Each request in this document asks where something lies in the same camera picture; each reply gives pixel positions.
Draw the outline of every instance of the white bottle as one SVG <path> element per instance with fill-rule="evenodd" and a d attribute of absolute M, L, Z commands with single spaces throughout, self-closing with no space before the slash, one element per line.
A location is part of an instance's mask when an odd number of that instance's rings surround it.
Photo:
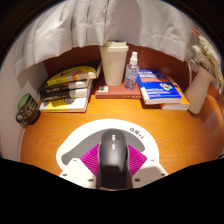
<path fill-rule="evenodd" d="M 126 66 L 124 88 L 127 90 L 134 90 L 135 88 L 139 71 L 137 62 L 137 52 L 132 52 L 130 63 Z"/>

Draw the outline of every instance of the clear plastic bottle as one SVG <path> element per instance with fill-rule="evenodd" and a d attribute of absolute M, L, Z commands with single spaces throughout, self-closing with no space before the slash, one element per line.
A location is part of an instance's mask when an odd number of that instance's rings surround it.
<path fill-rule="evenodd" d="M 137 62 L 137 52 L 132 52 L 130 63 L 126 66 L 124 82 L 124 88 L 130 91 L 134 90 L 138 77 L 139 66 L 137 65 Z"/>

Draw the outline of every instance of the stack of books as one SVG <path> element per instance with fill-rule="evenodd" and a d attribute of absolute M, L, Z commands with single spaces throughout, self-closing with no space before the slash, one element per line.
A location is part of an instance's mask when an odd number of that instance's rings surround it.
<path fill-rule="evenodd" d="M 101 59 L 63 67 L 38 89 L 41 112 L 85 112 Z"/>
<path fill-rule="evenodd" d="M 187 110 L 190 106 L 172 77 L 159 69 L 140 69 L 137 81 L 146 105 L 160 104 L 163 110 Z"/>

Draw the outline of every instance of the book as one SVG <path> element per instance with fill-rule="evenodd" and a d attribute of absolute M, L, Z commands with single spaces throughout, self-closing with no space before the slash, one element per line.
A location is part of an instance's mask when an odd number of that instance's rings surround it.
<path fill-rule="evenodd" d="M 140 99 L 142 98 L 141 91 L 138 84 L 133 91 L 126 90 L 124 88 L 124 80 L 119 86 L 108 86 L 105 83 L 104 75 L 101 73 L 97 79 L 96 99 Z"/>
<path fill-rule="evenodd" d="M 47 85 L 79 81 L 84 79 L 96 79 L 102 68 L 101 59 L 63 67 L 58 73 L 47 80 Z"/>
<path fill-rule="evenodd" d="M 91 89 L 86 97 L 78 97 L 75 99 L 66 98 L 41 102 L 40 111 L 45 113 L 85 112 L 90 98 Z"/>
<path fill-rule="evenodd" d="M 181 95 L 159 69 L 140 69 L 137 81 L 147 105 L 181 102 Z"/>
<path fill-rule="evenodd" d="M 47 80 L 46 80 L 38 89 L 37 94 L 40 95 L 40 94 L 59 92 L 59 91 L 68 90 L 68 89 L 86 88 L 90 80 L 91 79 L 84 79 L 79 81 L 63 82 L 63 83 L 59 83 L 59 84 L 55 84 L 51 86 L 48 86 Z"/>
<path fill-rule="evenodd" d="M 93 85 L 93 79 L 90 80 L 88 86 L 86 88 L 81 89 L 72 89 L 72 90 L 62 90 L 59 92 L 53 92 L 48 94 L 40 94 L 40 100 L 41 101 L 52 101 L 52 100 L 58 100 L 58 99 L 74 99 L 78 97 L 86 97 L 92 88 Z"/>
<path fill-rule="evenodd" d="M 179 92 L 179 94 L 182 97 L 182 100 L 180 103 L 161 104 L 160 105 L 161 109 L 163 109 L 163 110 L 188 110 L 188 108 L 190 106 L 190 102 L 187 100 L 187 98 L 184 95 L 183 91 L 181 90 L 180 86 L 174 81 L 174 79 L 171 76 L 166 75 L 166 77 L 170 80 L 170 82 L 173 84 L 173 86 Z"/>

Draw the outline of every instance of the desk surface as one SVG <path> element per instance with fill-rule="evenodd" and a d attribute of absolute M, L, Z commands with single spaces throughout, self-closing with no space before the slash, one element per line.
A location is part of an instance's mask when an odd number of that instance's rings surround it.
<path fill-rule="evenodd" d="M 61 169 L 56 152 L 79 126 L 98 119 L 121 119 L 142 126 L 154 137 L 160 164 L 168 174 L 219 157 L 224 145 L 223 106 L 207 96 L 201 112 L 164 111 L 141 100 L 96 99 L 91 95 L 85 113 L 41 113 L 25 130 L 20 162 L 52 174 Z"/>

